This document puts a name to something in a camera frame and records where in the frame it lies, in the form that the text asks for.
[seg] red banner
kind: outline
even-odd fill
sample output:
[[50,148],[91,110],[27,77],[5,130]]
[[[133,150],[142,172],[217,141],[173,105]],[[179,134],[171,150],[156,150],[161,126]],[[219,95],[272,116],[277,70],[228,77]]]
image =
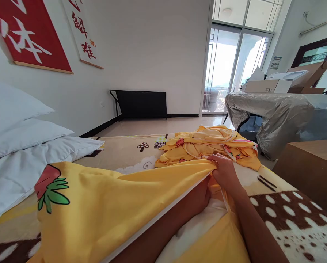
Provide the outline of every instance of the red banner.
[[72,73],[43,0],[0,0],[0,32],[16,64]]

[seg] yellow duvet cover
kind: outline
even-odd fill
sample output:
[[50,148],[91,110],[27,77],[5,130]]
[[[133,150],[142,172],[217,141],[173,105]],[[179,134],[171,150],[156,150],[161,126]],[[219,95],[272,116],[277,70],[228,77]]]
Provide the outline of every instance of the yellow duvet cover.
[[[29,262],[111,261],[215,168],[193,160],[123,175],[74,163],[48,165],[35,186],[42,243]],[[229,204],[177,262],[249,262]]]

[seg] white box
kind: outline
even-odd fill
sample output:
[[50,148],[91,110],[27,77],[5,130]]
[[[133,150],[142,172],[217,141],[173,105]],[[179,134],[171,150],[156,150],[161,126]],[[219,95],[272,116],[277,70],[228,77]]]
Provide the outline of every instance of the white box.
[[287,80],[265,79],[248,81],[242,88],[244,92],[287,93],[291,83],[291,81]]
[[282,79],[288,81],[295,81],[307,73],[308,70],[300,70],[286,73],[274,73],[272,75],[269,75],[266,79]]

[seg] wall sign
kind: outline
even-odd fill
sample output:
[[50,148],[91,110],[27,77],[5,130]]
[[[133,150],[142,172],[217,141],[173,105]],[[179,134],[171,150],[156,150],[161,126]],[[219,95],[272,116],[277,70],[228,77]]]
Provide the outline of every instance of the wall sign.
[[62,0],[62,3],[76,41],[80,60],[89,65],[104,69],[100,66],[99,57],[96,54],[96,44],[90,34],[82,0]]
[[279,62],[281,61],[281,57],[274,57],[273,62],[270,66],[270,69],[278,69],[279,68]]
[[0,33],[17,65],[73,74],[43,0],[0,0]]

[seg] folded yellow sheet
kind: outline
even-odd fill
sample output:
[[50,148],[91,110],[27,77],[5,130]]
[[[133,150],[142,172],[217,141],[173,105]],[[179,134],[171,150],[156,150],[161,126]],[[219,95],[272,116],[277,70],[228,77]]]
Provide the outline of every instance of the folded yellow sheet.
[[257,158],[257,144],[224,125],[200,126],[196,131],[180,132],[175,136],[160,148],[165,153],[156,161],[156,167],[203,159],[216,152],[256,171],[261,166]]
[[[42,243],[29,262],[109,262],[215,168],[194,160],[122,175],[48,165],[35,186]],[[249,262],[233,218],[229,210],[178,262]]]

